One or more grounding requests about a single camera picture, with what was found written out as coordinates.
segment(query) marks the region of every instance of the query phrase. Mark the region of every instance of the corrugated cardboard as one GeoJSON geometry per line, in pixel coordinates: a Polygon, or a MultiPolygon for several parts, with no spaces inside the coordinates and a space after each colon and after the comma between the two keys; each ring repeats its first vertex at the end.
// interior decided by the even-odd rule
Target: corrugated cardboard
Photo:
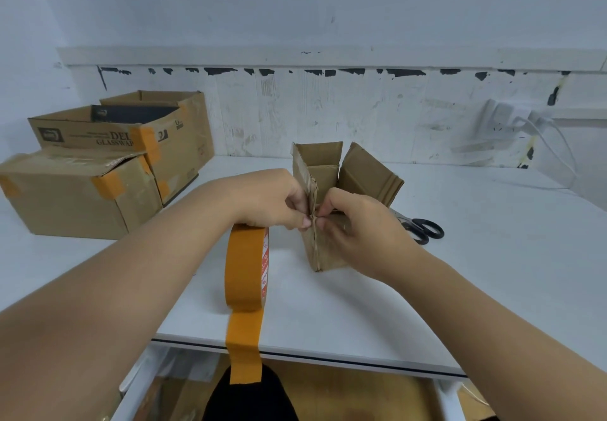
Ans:
{"type": "Polygon", "coordinates": [[[119,239],[162,202],[141,152],[45,148],[0,164],[0,185],[34,234],[119,239]]]}
{"type": "Polygon", "coordinates": [[[124,95],[103,98],[101,104],[122,106],[173,106],[185,110],[192,120],[198,150],[198,169],[214,155],[211,126],[206,113],[205,94],[202,92],[158,92],[138,90],[124,95]]]}
{"type": "Polygon", "coordinates": [[[28,119],[43,148],[145,152],[163,204],[196,176],[189,114],[171,106],[85,106],[28,119]]]}
{"type": "MultiPolygon", "coordinates": [[[[345,266],[330,239],[316,227],[316,211],[330,188],[341,188],[354,194],[369,195],[389,207],[403,181],[358,144],[352,143],[339,168],[343,142],[293,144],[293,176],[306,191],[312,227],[302,233],[310,267],[326,271],[345,266]]],[[[329,218],[349,231],[350,221],[344,214],[329,218]]]]}

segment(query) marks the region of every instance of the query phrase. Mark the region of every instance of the hand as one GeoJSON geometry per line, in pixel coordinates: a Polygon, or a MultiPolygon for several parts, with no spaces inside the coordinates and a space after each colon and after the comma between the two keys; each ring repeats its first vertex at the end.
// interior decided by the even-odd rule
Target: hand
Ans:
{"type": "Polygon", "coordinates": [[[413,267],[427,254],[392,212],[368,195],[331,188],[317,215],[316,226],[333,240],[345,261],[384,283],[391,284],[399,277],[403,265],[413,267]],[[343,211],[350,219],[352,229],[348,233],[329,218],[323,218],[333,209],[343,211]]]}
{"type": "Polygon", "coordinates": [[[218,192],[229,195],[236,222],[249,226],[310,227],[308,198],[284,168],[262,170],[216,181],[218,192]]]}

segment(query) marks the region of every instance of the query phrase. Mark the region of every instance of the white desk surface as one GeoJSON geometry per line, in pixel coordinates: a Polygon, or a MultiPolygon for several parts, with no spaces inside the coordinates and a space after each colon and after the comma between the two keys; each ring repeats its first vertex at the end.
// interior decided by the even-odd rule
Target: white desk surface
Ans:
{"type": "MultiPolygon", "coordinates": [[[[265,168],[273,158],[215,157],[195,184],[265,168]]],[[[426,248],[533,325],[607,371],[607,213],[534,170],[389,164],[405,184],[392,207],[445,230],[426,248]]],[[[0,199],[0,309],[110,241],[34,236],[0,199]]],[[[224,349],[225,234],[156,339],[224,349]]],[[[270,230],[263,354],[461,377],[464,372],[392,289],[352,269],[314,273],[300,235],[270,230]]]]}

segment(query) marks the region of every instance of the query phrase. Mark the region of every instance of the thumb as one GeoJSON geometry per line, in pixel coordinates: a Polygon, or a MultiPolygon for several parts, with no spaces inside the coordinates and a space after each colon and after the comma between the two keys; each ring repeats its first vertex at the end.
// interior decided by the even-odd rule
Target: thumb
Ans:
{"type": "Polygon", "coordinates": [[[345,253],[350,250],[350,236],[345,231],[329,218],[318,218],[316,220],[318,226],[323,233],[329,236],[340,253],[345,253]]]}
{"type": "Polygon", "coordinates": [[[312,221],[310,221],[310,218],[308,218],[306,214],[285,206],[285,214],[282,218],[282,225],[284,225],[290,231],[293,228],[309,228],[312,225],[312,221]]]}

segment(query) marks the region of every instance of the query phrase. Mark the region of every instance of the masking tape strip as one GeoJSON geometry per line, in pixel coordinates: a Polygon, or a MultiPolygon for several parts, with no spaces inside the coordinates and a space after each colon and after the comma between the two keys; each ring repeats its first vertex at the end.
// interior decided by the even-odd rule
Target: masking tape strip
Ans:
{"type": "Polygon", "coordinates": [[[160,147],[152,127],[131,127],[129,134],[136,151],[146,151],[151,165],[160,160],[160,147]]]}
{"type": "Polygon", "coordinates": [[[150,166],[148,165],[148,161],[146,160],[146,158],[143,156],[139,156],[139,157],[137,157],[137,159],[139,160],[139,163],[141,164],[141,168],[143,169],[143,171],[145,173],[147,173],[148,175],[151,175],[152,170],[150,170],[150,166]]]}
{"type": "Polygon", "coordinates": [[[13,183],[8,176],[0,176],[0,188],[2,188],[2,191],[4,192],[4,195],[6,195],[7,199],[17,197],[21,194],[21,191],[19,191],[17,185],[13,183]]]}
{"type": "Polygon", "coordinates": [[[125,192],[125,186],[116,170],[112,170],[103,176],[94,176],[90,179],[97,188],[97,192],[104,199],[113,201],[120,194],[125,192]]]}
{"type": "Polygon", "coordinates": [[[226,347],[232,370],[230,384],[262,379],[259,333],[268,291],[268,228],[234,225],[228,241],[224,289],[232,309],[226,347]]]}
{"type": "Polygon", "coordinates": [[[160,193],[160,198],[164,202],[165,198],[171,194],[171,188],[169,187],[169,183],[165,180],[158,181],[158,192],[160,193]]]}

